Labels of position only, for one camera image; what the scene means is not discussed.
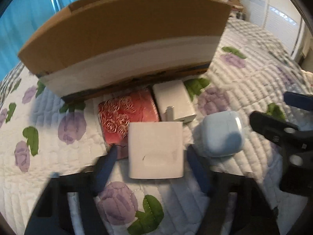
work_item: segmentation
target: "light blue case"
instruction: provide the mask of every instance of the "light blue case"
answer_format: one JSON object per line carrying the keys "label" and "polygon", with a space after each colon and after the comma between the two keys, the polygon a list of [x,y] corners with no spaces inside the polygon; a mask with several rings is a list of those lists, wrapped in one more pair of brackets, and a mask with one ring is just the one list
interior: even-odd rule
{"label": "light blue case", "polygon": [[208,115],[201,126],[203,145],[210,157],[233,155],[244,145],[241,121],[235,111]]}

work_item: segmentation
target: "white quilt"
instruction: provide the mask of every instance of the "white quilt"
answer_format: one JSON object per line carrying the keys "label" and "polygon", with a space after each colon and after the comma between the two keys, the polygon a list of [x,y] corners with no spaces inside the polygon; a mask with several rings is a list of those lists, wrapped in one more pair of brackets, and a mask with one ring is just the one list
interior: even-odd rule
{"label": "white quilt", "polygon": [[[200,87],[193,96],[198,115],[184,127],[184,143],[194,143],[205,155],[199,132],[203,116],[223,110],[237,111],[246,138],[242,151],[211,161],[216,169],[225,172],[253,172],[270,206],[278,208],[277,223],[281,234],[286,234],[307,199],[279,190],[281,156],[269,141],[251,130],[248,116],[254,110],[265,112],[267,105],[275,102],[290,122],[302,130],[312,130],[310,114],[287,106],[282,99],[287,90],[312,92],[302,71],[292,63],[281,44],[270,34],[263,34],[263,30],[247,22],[229,21],[209,70],[201,75],[210,80],[210,84]],[[101,101],[122,94],[90,99],[85,102],[85,108],[77,108],[75,118],[71,118],[69,111],[59,112],[63,101],[40,85],[27,68],[20,78],[19,86],[8,94],[0,112],[0,212],[17,235],[24,233],[36,199],[52,172],[76,173],[91,165],[96,157],[106,154],[97,106]],[[185,170],[185,176],[180,179],[132,180],[128,177],[128,162],[123,159],[115,165],[110,182],[122,181],[127,185],[127,191],[121,194],[134,194],[137,203],[134,200],[131,203],[135,210],[145,211],[145,195],[152,195],[161,204],[164,217],[149,234],[192,235],[200,225],[209,199],[199,190],[187,164]],[[122,225],[109,218],[109,222],[104,221],[111,235],[129,234],[127,228],[137,219],[130,212],[122,218],[133,220]],[[79,220],[76,218],[73,222],[76,235],[82,234]],[[230,224],[227,220],[224,233]]]}

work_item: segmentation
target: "purple rose pattern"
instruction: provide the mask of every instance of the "purple rose pattern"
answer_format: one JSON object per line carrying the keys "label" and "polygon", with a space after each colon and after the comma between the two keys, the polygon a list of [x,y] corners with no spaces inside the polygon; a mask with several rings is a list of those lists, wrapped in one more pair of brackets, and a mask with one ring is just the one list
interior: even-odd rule
{"label": "purple rose pattern", "polygon": [[31,99],[34,97],[34,95],[36,94],[36,91],[37,91],[36,86],[32,86],[32,87],[28,88],[26,90],[26,92],[24,93],[24,97],[22,99],[22,104],[29,103],[31,101]]}
{"label": "purple rose pattern", "polygon": [[15,165],[18,166],[21,172],[28,172],[30,165],[29,148],[25,141],[20,141],[16,144],[15,151]]}
{"label": "purple rose pattern", "polygon": [[204,116],[225,111],[228,105],[228,94],[217,87],[206,89],[198,97],[198,108]]}
{"label": "purple rose pattern", "polygon": [[84,114],[78,111],[69,112],[62,118],[58,127],[58,138],[67,145],[80,140],[86,132],[86,120]]}
{"label": "purple rose pattern", "polygon": [[246,61],[233,53],[227,53],[225,55],[221,55],[221,60],[228,65],[235,66],[239,69],[246,67]]}
{"label": "purple rose pattern", "polygon": [[281,72],[281,80],[283,81],[284,85],[292,85],[295,82],[290,78],[290,76],[285,73],[279,66],[277,66],[277,69]]}
{"label": "purple rose pattern", "polygon": [[99,194],[98,210],[113,225],[124,225],[135,219],[137,199],[123,182],[112,182]]}
{"label": "purple rose pattern", "polygon": [[1,113],[0,113],[0,128],[6,118],[7,118],[7,109],[3,109],[1,110]]}

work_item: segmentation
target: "white box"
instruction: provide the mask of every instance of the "white box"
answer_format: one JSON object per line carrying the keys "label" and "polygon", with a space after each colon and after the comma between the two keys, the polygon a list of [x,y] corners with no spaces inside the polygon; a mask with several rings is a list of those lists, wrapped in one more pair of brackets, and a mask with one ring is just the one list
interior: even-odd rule
{"label": "white box", "polygon": [[162,121],[166,121],[166,109],[170,106],[174,107],[173,121],[188,123],[195,119],[193,104],[181,80],[156,84],[152,89]]}
{"label": "white box", "polygon": [[130,123],[128,158],[130,178],[182,177],[184,175],[183,123]]}

